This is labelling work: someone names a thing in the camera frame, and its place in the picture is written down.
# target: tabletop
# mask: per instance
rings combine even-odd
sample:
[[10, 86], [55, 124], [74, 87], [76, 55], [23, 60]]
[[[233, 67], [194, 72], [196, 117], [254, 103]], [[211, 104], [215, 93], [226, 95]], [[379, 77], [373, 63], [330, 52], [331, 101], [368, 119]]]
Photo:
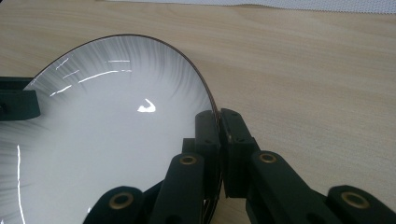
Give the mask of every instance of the tabletop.
[[[90, 40], [149, 35], [183, 52], [218, 108], [314, 190], [351, 185], [396, 210], [396, 16], [93, 0], [4, 0], [0, 76], [33, 77]], [[212, 223], [249, 223], [221, 194]]]

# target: ceramic plate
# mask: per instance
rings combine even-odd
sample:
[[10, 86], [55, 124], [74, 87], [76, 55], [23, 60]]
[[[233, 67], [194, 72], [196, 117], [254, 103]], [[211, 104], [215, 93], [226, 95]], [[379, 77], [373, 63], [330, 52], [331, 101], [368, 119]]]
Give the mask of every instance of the ceramic plate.
[[195, 115], [216, 111], [194, 65], [140, 35], [73, 49], [25, 89], [41, 116], [0, 122], [1, 224], [82, 223], [108, 190], [149, 189], [194, 137]]

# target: brushstroke glaze pattern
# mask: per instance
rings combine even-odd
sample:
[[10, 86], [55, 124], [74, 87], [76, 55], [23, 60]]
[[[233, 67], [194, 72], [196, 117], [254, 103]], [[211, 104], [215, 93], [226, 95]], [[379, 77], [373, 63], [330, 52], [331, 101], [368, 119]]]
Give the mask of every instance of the brushstroke glaze pattern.
[[150, 188], [194, 137], [195, 115], [215, 110], [185, 56], [139, 35], [73, 49], [26, 90], [41, 116], [0, 122], [2, 224], [82, 223], [109, 189]]

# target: light wood surface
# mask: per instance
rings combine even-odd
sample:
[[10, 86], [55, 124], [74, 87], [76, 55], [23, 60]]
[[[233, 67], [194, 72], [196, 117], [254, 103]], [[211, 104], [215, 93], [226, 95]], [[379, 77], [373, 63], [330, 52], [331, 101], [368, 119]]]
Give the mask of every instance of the light wood surface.
[[[185, 53], [218, 108], [312, 188], [364, 189], [396, 210], [396, 16], [93, 0], [4, 0], [0, 76], [33, 77], [98, 37], [141, 34]], [[248, 223], [224, 199], [212, 223]]]

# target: brass insert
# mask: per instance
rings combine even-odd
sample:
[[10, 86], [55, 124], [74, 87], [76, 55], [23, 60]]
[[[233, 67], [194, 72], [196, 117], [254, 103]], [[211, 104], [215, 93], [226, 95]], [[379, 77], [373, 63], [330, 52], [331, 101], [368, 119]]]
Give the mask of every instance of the brass insert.
[[193, 165], [197, 162], [197, 159], [193, 156], [184, 156], [180, 158], [180, 163], [183, 165]]
[[276, 162], [276, 156], [270, 153], [262, 153], [260, 154], [260, 160], [266, 163]]
[[121, 192], [111, 197], [108, 205], [112, 209], [122, 209], [128, 207], [134, 201], [134, 195], [130, 192]]
[[341, 193], [341, 198], [344, 200], [344, 202], [352, 207], [356, 207], [359, 209], [365, 209], [370, 207], [369, 202], [365, 198], [351, 191]]

